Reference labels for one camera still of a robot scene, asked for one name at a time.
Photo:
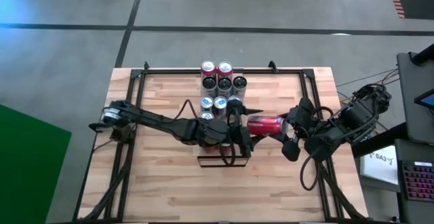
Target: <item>desk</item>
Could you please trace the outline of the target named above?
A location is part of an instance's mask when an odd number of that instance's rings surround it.
[[[112,100],[125,99],[130,71],[113,71],[106,105]],[[331,68],[314,68],[314,71],[321,105],[337,111],[340,104]],[[264,109],[262,115],[288,112],[302,97],[297,75],[244,76],[249,82],[245,105]],[[199,75],[146,75],[144,84],[143,109],[174,117],[182,103],[191,99],[199,110]],[[192,117],[193,114],[186,108],[182,116]],[[106,142],[109,135],[99,134],[95,147]],[[88,214],[107,190],[115,148],[115,143],[109,144],[93,154],[79,217]],[[303,149],[297,162],[289,162],[281,154],[281,143],[267,138],[256,146],[245,168],[200,168],[196,159],[200,154],[198,146],[183,145],[170,135],[139,126],[123,220],[324,220],[318,188],[305,191],[300,185],[300,168],[307,157]],[[333,155],[333,160],[344,194],[361,214],[367,216],[350,145],[342,145]],[[315,167],[309,164],[304,176],[307,184],[313,181],[314,176]],[[328,195],[330,208],[333,208],[330,190]],[[117,198],[119,193],[115,196],[113,215],[117,211]]]

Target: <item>can lid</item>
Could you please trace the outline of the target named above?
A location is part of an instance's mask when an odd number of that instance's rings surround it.
[[[232,100],[238,100],[240,102],[243,102],[242,99],[236,95],[230,96],[228,101],[232,101]]]
[[[204,96],[201,98],[201,106],[205,109],[211,108],[213,104],[213,100],[209,96]]]
[[[224,61],[218,65],[218,69],[222,72],[225,72],[225,73],[231,72],[232,71],[232,65],[229,62]]]
[[[244,77],[236,77],[233,80],[233,86],[236,88],[245,88],[247,86],[247,80]]]
[[[214,116],[210,112],[202,112],[200,117],[203,119],[214,119]]]
[[[231,86],[232,86],[232,82],[231,82],[231,80],[228,79],[228,78],[222,78],[222,79],[220,79],[220,80],[218,81],[218,87],[219,87],[221,90],[228,90],[228,89],[231,89]]]
[[[216,80],[213,77],[206,77],[205,79],[203,79],[202,84],[204,88],[207,89],[215,88],[217,85]]]
[[[218,97],[214,100],[214,106],[215,106],[217,109],[224,109],[224,108],[226,108],[227,103],[228,103],[228,100],[227,100],[225,97],[223,97],[223,96],[218,96]]]
[[[213,71],[216,68],[216,65],[212,61],[203,61],[202,63],[202,69],[204,71]]]

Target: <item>soda can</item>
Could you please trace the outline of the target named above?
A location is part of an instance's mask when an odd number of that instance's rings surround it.
[[[218,95],[228,99],[232,92],[232,81],[229,78],[221,78],[218,80]]]
[[[232,100],[238,100],[239,102],[243,102],[243,100],[237,95],[232,95],[228,98],[228,101],[232,101]]]
[[[232,64],[227,61],[221,62],[218,65],[217,74],[219,79],[226,77],[232,81],[232,74],[233,74]]]
[[[201,78],[205,79],[206,77],[214,77],[217,75],[217,67],[212,61],[203,61],[201,65]]]
[[[252,135],[282,135],[288,131],[288,123],[280,116],[250,116],[247,127]]]
[[[223,96],[218,96],[214,99],[214,106],[212,107],[212,112],[216,119],[224,119],[226,117],[226,106],[228,105],[228,100]]]
[[[214,100],[210,96],[203,96],[201,98],[201,112],[211,112]]]
[[[202,119],[214,119],[214,116],[210,112],[202,112],[200,115]]]
[[[202,80],[202,96],[210,96],[215,98],[217,96],[217,82],[213,77],[206,77]]]
[[[245,89],[247,88],[247,80],[244,77],[236,77],[232,83],[232,95],[236,95],[244,99]]]

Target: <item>silver can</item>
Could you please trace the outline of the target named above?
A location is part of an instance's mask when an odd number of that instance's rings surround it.
[[[224,61],[218,65],[217,69],[218,78],[226,77],[232,81],[233,67],[232,64]]]
[[[200,115],[202,119],[214,119],[214,116],[210,112],[202,112]]]
[[[201,65],[201,78],[205,79],[206,77],[216,78],[217,76],[217,67],[212,61],[203,61]]]
[[[217,97],[217,81],[216,78],[206,77],[202,80],[202,96],[210,96],[212,98]]]
[[[212,112],[216,119],[225,119],[227,105],[228,100],[223,96],[218,96],[216,99],[214,99],[214,106],[212,107]]]
[[[247,79],[242,76],[238,76],[234,78],[232,82],[232,95],[236,95],[241,99],[244,99],[246,88],[247,88]]]
[[[210,96],[203,96],[201,98],[201,112],[211,112],[214,100]]]
[[[243,100],[240,97],[238,97],[237,95],[230,96],[228,101],[232,101],[232,100],[238,100],[239,102],[243,102]]]
[[[218,95],[228,99],[232,92],[232,81],[226,77],[218,80],[217,84]]]

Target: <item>black floor stripe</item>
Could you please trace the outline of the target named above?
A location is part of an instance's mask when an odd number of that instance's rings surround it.
[[[0,23],[0,29],[43,29],[43,30],[95,30],[95,31],[123,31],[125,25],[99,24],[8,24]]]
[[[117,53],[115,68],[122,67],[123,59],[125,58],[125,53],[127,52],[128,42],[130,41],[134,21],[136,21],[139,5],[140,5],[140,0],[134,0],[133,8],[131,9],[131,13],[130,13],[130,18],[128,19],[127,28],[123,34],[121,47],[119,48],[119,52]]]
[[[334,29],[277,29],[243,27],[200,27],[200,26],[134,26],[133,31],[179,32],[179,33],[268,33],[305,35],[375,35],[375,36],[434,36],[434,31],[370,31]]]

